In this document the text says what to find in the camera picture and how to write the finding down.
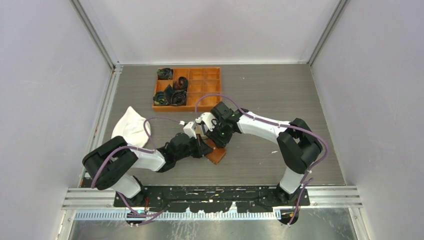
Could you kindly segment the brown leather card holder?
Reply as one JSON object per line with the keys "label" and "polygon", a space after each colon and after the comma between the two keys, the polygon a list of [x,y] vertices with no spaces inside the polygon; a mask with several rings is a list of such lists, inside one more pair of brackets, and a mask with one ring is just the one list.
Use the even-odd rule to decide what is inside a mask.
{"label": "brown leather card holder", "polygon": [[213,148],[213,152],[206,155],[205,157],[212,162],[213,164],[217,165],[219,162],[225,157],[227,150],[225,148],[218,147],[211,139],[204,139],[203,140],[208,146]]}

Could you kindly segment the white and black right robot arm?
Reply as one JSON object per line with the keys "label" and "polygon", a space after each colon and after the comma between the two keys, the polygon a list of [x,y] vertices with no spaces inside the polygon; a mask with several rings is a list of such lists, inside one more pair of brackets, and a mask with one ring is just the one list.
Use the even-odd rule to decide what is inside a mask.
{"label": "white and black right robot arm", "polygon": [[232,110],[219,102],[210,112],[202,113],[197,122],[205,124],[205,135],[218,148],[226,147],[234,133],[257,136],[276,144],[286,165],[276,187],[276,195],[279,202],[286,206],[297,199],[308,168],[323,151],[318,136],[300,118],[278,121],[244,108]]}

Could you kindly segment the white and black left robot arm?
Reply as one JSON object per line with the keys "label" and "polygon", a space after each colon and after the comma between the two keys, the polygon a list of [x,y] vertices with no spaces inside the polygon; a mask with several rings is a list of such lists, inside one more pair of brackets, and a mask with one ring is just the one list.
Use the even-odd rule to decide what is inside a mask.
{"label": "white and black left robot arm", "polygon": [[214,149],[201,137],[176,134],[164,146],[155,150],[138,148],[116,136],[82,159],[82,165],[92,178],[92,187],[98,190],[113,189],[126,197],[133,206],[141,206],[146,193],[141,182],[128,174],[131,168],[163,173],[175,167],[177,161],[193,157],[202,158]]}

